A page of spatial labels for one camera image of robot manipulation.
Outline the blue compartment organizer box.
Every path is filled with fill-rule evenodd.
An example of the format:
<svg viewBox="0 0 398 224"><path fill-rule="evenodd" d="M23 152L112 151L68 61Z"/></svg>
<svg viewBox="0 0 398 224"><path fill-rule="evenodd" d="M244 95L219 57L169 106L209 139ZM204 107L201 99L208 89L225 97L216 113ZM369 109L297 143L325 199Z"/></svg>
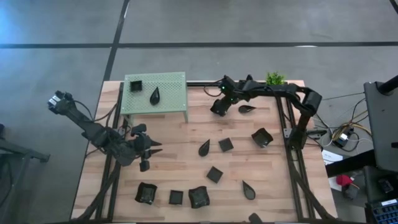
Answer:
<svg viewBox="0 0 398 224"><path fill-rule="evenodd" d="M366 204L370 224L398 224L398 198Z"/></svg>

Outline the black floor stand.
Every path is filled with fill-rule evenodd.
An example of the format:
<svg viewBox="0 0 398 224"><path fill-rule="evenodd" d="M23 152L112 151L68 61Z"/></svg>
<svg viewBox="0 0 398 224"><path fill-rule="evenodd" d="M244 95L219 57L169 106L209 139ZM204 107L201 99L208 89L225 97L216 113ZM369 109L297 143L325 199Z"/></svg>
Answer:
<svg viewBox="0 0 398 224"><path fill-rule="evenodd" d="M15 194L23 182L31 159L48 162L49 154L11 143L4 138L5 126L0 124L0 224L10 216Z"/></svg>

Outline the white paper sheet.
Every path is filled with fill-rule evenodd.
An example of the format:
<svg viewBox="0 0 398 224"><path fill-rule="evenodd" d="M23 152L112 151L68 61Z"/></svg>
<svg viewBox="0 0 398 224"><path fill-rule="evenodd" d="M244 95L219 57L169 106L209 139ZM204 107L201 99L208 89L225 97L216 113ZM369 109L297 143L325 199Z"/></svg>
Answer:
<svg viewBox="0 0 398 224"><path fill-rule="evenodd" d="M342 155L335 154L334 152L330 152L327 150L322 150L322 158L323 158L325 165L332 164L334 162L343 160Z"/></svg>
<svg viewBox="0 0 398 224"><path fill-rule="evenodd" d="M328 179L329 185L332 189L340 191L341 192L341 185L339 185L336 181L336 177L330 177Z"/></svg>

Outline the small power supply box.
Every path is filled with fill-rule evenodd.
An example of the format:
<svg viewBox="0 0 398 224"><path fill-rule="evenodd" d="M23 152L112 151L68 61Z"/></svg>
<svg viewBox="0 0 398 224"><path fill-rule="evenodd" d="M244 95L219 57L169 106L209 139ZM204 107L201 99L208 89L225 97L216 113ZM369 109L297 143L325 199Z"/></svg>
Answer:
<svg viewBox="0 0 398 224"><path fill-rule="evenodd" d="M333 137L332 143L337 147L345 147L348 142L349 136L345 133L337 134Z"/></svg>

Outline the black case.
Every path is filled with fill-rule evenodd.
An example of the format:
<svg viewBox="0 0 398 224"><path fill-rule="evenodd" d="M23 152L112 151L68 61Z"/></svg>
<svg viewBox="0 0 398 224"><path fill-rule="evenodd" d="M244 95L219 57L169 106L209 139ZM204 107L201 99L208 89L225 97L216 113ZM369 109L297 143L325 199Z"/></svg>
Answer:
<svg viewBox="0 0 398 224"><path fill-rule="evenodd" d="M369 203L398 198L398 172L364 167L366 196Z"/></svg>

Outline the red cloth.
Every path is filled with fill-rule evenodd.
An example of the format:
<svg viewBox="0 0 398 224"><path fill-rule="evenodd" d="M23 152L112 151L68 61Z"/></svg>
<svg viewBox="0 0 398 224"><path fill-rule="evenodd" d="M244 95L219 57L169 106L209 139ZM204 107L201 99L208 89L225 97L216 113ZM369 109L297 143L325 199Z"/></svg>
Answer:
<svg viewBox="0 0 398 224"><path fill-rule="evenodd" d="M351 185L353 183L353 180L351 177L347 175L337 175L336 176L336 183L342 187Z"/></svg>

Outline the black stand base bar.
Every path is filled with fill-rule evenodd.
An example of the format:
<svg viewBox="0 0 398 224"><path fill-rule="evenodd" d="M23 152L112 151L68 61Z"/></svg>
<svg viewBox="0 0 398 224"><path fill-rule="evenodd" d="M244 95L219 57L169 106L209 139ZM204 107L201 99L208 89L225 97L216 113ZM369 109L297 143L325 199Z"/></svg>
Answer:
<svg viewBox="0 0 398 224"><path fill-rule="evenodd" d="M334 177L346 172L360 170L365 166L376 166L374 150L348 157L341 161L333 162L325 166L328 177Z"/></svg>

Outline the grey metal stand panel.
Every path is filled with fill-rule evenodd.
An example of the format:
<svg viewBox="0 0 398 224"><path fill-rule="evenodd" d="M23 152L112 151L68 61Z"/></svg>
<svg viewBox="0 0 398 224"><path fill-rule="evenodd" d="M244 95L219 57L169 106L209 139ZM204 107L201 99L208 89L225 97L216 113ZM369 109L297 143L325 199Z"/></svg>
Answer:
<svg viewBox="0 0 398 224"><path fill-rule="evenodd" d="M364 84L374 156L380 169L398 172L398 90L383 95L377 83Z"/></svg>

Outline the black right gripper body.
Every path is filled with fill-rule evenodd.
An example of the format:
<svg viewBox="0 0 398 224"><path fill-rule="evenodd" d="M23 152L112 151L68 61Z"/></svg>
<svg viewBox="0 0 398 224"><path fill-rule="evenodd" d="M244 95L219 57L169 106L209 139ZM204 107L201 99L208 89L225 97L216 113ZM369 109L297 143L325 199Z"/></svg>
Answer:
<svg viewBox="0 0 398 224"><path fill-rule="evenodd" d="M217 102L219 109L228 109L233 103L234 103L234 98L232 96L227 96L227 95L219 99Z"/></svg>

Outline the green plant in white pot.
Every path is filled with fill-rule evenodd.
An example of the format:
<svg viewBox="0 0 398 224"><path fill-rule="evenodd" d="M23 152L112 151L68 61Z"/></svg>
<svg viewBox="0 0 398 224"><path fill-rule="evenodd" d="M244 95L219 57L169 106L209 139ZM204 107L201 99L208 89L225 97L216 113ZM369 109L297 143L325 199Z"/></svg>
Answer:
<svg viewBox="0 0 398 224"><path fill-rule="evenodd" d="M266 83L268 85L281 85L285 83L285 77L279 72L267 72Z"/></svg>

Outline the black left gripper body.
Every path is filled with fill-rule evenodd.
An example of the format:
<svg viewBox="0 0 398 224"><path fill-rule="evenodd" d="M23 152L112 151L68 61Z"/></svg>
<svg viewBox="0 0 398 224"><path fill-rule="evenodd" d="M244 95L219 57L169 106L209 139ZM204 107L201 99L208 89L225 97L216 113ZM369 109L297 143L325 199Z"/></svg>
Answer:
<svg viewBox="0 0 398 224"><path fill-rule="evenodd" d="M151 139L146 134L146 131L147 126L145 124L138 124L137 126L133 126L130 132L131 137L134 137L130 142L132 142L134 146L136 157L141 159L141 162L139 163L141 172L145 172L150 169L149 158L151 157Z"/></svg>

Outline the black pole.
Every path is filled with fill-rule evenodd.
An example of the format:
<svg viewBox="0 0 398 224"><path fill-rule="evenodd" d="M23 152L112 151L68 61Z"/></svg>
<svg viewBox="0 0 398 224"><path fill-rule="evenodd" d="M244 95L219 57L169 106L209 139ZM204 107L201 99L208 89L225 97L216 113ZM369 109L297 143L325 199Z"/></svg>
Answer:
<svg viewBox="0 0 398 224"><path fill-rule="evenodd" d="M386 82L377 82L377 90L383 95L391 95L398 88L398 75L394 76Z"/></svg>

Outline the dark grey object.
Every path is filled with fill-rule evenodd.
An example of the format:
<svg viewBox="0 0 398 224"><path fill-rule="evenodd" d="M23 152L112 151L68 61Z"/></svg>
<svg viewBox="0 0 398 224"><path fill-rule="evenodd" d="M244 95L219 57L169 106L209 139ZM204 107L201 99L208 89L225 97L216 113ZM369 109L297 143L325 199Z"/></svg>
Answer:
<svg viewBox="0 0 398 224"><path fill-rule="evenodd" d="M343 197L348 200L354 200L358 196L360 188L356 185L346 185L342 187Z"/></svg>

